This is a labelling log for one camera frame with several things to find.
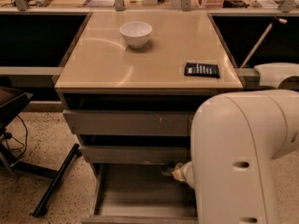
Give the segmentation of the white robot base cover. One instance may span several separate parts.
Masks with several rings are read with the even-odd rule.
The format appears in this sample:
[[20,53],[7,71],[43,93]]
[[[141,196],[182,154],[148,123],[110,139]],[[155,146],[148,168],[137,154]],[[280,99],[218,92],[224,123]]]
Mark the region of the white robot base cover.
[[277,89],[290,77],[299,77],[298,63],[264,63],[254,66],[259,75],[259,85]]

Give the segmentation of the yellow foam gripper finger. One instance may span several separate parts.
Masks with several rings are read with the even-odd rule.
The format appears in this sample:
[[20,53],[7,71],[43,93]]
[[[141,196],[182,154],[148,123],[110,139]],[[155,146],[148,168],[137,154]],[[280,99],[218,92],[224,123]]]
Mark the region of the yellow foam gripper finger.
[[180,182],[183,182],[184,181],[184,175],[182,173],[182,167],[183,167],[183,164],[180,162],[180,163],[177,163],[175,165],[175,167],[173,168],[171,174],[172,176],[177,180],[177,181],[180,181]]

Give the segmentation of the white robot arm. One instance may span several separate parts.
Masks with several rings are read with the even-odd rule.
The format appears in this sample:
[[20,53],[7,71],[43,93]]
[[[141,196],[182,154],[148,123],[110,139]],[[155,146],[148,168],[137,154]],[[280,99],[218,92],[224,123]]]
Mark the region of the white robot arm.
[[192,160],[173,172],[195,191],[198,224],[278,224],[272,160],[299,146],[299,93],[231,92],[203,102]]

